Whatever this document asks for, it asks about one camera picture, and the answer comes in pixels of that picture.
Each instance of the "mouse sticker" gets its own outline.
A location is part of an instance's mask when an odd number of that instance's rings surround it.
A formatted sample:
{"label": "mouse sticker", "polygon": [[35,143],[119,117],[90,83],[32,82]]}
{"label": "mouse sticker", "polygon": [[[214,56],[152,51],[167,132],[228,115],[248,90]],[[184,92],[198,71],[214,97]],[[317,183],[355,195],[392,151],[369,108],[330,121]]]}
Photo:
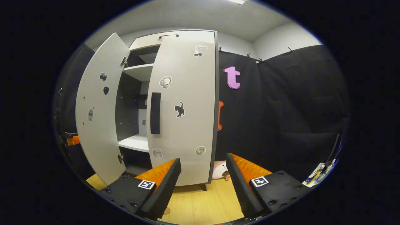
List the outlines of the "mouse sticker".
{"label": "mouse sticker", "polygon": [[193,55],[195,57],[202,56],[203,54],[201,52],[199,52],[199,50],[202,49],[202,48],[208,49],[208,47],[205,46],[205,45],[197,45],[196,47],[194,47],[194,54]]}
{"label": "mouse sticker", "polygon": [[160,86],[164,89],[168,89],[171,85],[172,78],[170,76],[165,76],[160,80]]}
{"label": "mouse sticker", "polygon": [[179,102],[179,105],[174,105],[175,111],[178,112],[178,115],[176,115],[177,118],[184,116],[185,115],[185,110],[183,109],[183,102]]}
{"label": "mouse sticker", "polygon": [[196,148],[196,155],[204,155],[206,153],[206,148],[204,146],[199,146]]}
{"label": "mouse sticker", "polygon": [[109,91],[109,88],[108,88],[107,86],[105,86],[105,87],[103,88],[103,93],[104,93],[104,94],[108,94],[108,91]]}

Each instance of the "black cat sticker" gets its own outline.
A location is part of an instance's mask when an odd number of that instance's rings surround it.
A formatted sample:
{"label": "black cat sticker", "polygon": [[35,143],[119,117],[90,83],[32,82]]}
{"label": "black cat sticker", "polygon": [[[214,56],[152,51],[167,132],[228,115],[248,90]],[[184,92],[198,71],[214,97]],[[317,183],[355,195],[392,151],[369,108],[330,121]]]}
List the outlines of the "black cat sticker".
{"label": "black cat sticker", "polygon": [[174,105],[175,111],[178,112],[178,115],[176,115],[177,118],[185,115],[185,110],[183,109],[183,102],[179,102],[179,103],[180,103],[180,106]]}

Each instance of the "sticker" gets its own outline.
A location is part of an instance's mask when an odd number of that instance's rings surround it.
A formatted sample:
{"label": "sticker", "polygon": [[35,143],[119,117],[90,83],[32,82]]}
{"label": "sticker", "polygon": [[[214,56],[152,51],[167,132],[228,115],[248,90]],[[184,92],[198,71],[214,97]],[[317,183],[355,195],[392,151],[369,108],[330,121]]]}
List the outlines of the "sticker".
{"label": "sticker", "polygon": [[196,148],[196,155],[204,155],[206,153],[206,148],[204,146],[199,146]]}
{"label": "sticker", "polygon": [[222,125],[220,124],[220,115],[221,115],[222,106],[224,106],[224,103],[219,101],[219,103],[218,103],[218,107],[219,107],[219,109],[218,109],[218,131],[220,131],[222,129]]}
{"label": "sticker", "polygon": [[154,184],[155,182],[142,180],[138,187],[150,190],[154,186]]}
{"label": "sticker", "polygon": [[240,83],[236,83],[236,76],[240,76],[240,72],[236,71],[234,66],[225,68],[224,72],[226,73],[226,82],[228,86],[232,89],[240,88]]}
{"label": "sticker", "polygon": [[89,112],[88,112],[88,120],[89,121],[93,120],[93,110],[94,110],[94,106],[93,106],[93,108],[89,109]]}
{"label": "sticker", "polygon": [[107,87],[107,86],[105,86],[104,88],[103,88],[103,93],[104,94],[108,94],[108,91],[109,91],[110,89]]}
{"label": "sticker", "polygon": [[168,89],[172,83],[172,78],[170,76],[165,76],[160,80],[160,86],[164,89]]}
{"label": "sticker", "polygon": [[151,151],[153,153],[154,158],[156,159],[162,159],[162,150],[161,149],[153,149]]}
{"label": "sticker", "polygon": [[183,102],[179,102],[179,103],[180,103],[180,106],[174,105],[175,111],[178,112],[178,115],[176,115],[177,118],[185,115],[185,110],[183,109]]}
{"label": "sticker", "polygon": [[100,79],[102,79],[103,81],[105,81],[106,79],[107,79],[107,74],[105,74],[105,73],[101,73],[100,74]]}
{"label": "sticker", "polygon": [[201,52],[199,52],[199,49],[202,49],[202,48],[206,48],[206,49],[208,49],[208,47],[207,46],[205,46],[205,45],[197,45],[196,47],[194,47],[194,56],[195,57],[197,57],[197,56],[202,56],[203,54],[201,53]]}
{"label": "sticker", "polygon": [[253,182],[255,187],[260,187],[269,183],[268,180],[265,179],[265,177],[255,178],[252,179],[251,181]]}

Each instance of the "cabinet shelf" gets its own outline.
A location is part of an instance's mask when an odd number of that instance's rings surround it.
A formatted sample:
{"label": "cabinet shelf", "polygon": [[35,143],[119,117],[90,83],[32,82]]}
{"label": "cabinet shelf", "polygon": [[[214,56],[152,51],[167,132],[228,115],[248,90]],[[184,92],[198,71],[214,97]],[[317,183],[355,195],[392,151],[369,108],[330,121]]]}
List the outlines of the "cabinet shelf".
{"label": "cabinet shelf", "polygon": [[129,76],[135,78],[138,81],[145,82],[150,81],[151,71],[153,69],[154,63],[131,66],[123,69],[123,72]]}
{"label": "cabinet shelf", "polygon": [[118,146],[146,153],[149,152],[147,137],[144,135],[134,135],[118,141]]}

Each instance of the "ceiling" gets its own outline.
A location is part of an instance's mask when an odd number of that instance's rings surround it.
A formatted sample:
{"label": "ceiling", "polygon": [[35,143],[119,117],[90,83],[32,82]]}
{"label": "ceiling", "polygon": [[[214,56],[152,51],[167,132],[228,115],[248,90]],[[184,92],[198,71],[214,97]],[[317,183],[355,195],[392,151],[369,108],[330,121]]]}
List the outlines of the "ceiling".
{"label": "ceiling", "polygon": [[290,21],[253,0],[242,5],[228,0],[152,0],[126,11],[88,40],[96,47],[114,32],[122,36],[140,30],[186,27],[216,30],[254,42],[267,31]]}

